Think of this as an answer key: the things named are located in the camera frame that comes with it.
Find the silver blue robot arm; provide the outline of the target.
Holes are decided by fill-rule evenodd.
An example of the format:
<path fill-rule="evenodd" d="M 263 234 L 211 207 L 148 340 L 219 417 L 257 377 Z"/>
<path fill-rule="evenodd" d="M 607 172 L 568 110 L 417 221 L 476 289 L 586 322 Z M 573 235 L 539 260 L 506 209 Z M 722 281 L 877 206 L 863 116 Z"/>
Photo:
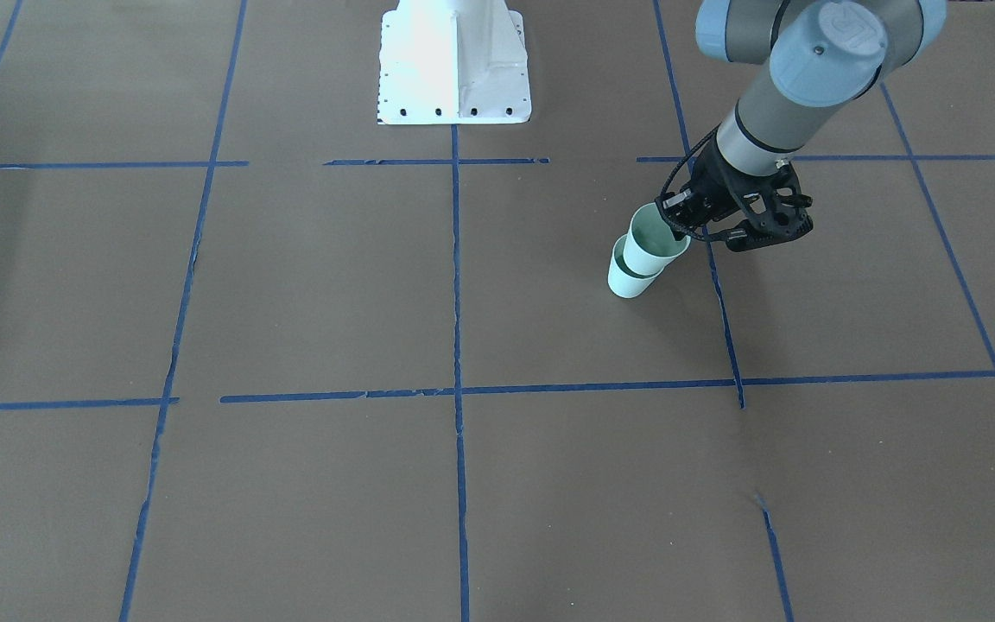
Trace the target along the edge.
<path fill-rule="evenodd" d="M 758 67 L 726 118 L 683 157 L 686 184 L 655 205 L 678 241 L 743 252 L 811 232 L 812 197 L 791 157 L 846 104 L 929 46 L 944 1 L 704 1 L 702 53 Z"/>

